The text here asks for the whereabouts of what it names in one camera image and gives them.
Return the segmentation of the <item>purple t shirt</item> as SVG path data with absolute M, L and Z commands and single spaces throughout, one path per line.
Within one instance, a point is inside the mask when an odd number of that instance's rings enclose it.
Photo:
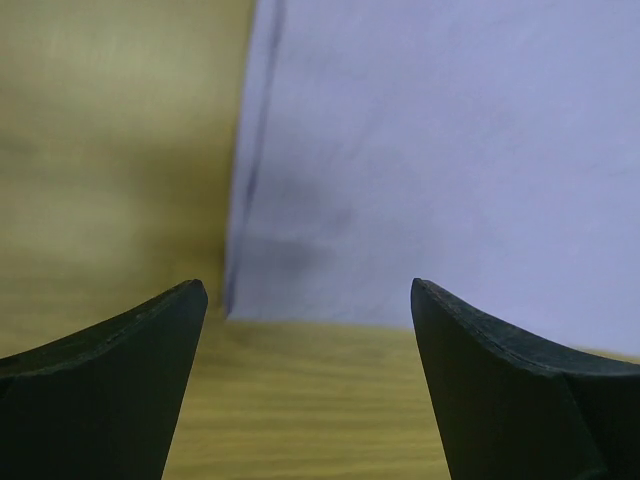
M 415 278 L 639 352 L 635 1 L 261 1 L 233 317 L 406 326 Z

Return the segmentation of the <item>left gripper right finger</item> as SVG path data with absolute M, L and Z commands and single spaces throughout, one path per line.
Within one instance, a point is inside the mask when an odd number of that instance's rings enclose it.
M 578 351 L 415 279 L 418 350 L 454 479 L 635 479 L 639 367 Z

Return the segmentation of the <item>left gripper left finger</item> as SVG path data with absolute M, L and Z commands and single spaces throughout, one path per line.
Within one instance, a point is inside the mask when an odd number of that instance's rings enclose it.
M 184 281 L 1 361 L 4 479 L 159 479 L 208 296 Z

